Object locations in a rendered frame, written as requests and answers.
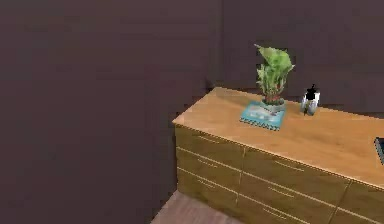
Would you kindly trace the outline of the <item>green potted house plant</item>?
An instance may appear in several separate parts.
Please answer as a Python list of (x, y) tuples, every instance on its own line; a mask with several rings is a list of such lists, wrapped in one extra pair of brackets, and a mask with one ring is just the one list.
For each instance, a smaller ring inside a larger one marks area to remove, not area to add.
[(261, 105), (271, 113), (277, 113), (285, 109), (284, 99), (281, 93), (284, 90), (287, 76), (295, 65), (291, 62), (286, 50), (273, 47), (263, 47), (256, 44), (264, 63), (256, 69), (259, 85), (264, 96)]

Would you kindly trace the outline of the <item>dark flat book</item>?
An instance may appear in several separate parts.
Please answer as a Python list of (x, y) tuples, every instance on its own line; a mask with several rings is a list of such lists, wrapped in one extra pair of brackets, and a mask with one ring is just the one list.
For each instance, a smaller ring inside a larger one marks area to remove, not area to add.
[(376, 137), (374, 140), (375, 148), (382, 165), (384, 165), (384, 138)]

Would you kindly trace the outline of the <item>wooden chest of drawers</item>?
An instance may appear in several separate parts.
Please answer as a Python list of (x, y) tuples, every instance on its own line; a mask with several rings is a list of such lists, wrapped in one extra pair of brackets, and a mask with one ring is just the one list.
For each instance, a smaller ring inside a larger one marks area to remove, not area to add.
[(384, 120), (288, 102), (278, 131), (241, 122), (255, 95), (216, 87), (174, 119), (177, 188), (244, 224), (384, 224)]

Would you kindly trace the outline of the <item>silver bottle with black cap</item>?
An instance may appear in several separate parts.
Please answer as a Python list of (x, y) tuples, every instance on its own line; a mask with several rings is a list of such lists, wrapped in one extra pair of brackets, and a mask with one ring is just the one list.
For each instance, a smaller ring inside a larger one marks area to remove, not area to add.
[(316, 112), (320, 101), (320, 92), (318, 91), (315, 84), (313, 84), (310, 88), (307, 89), (307, 92), (304, 94), (300, 111), (304, 115), (313, 116)]

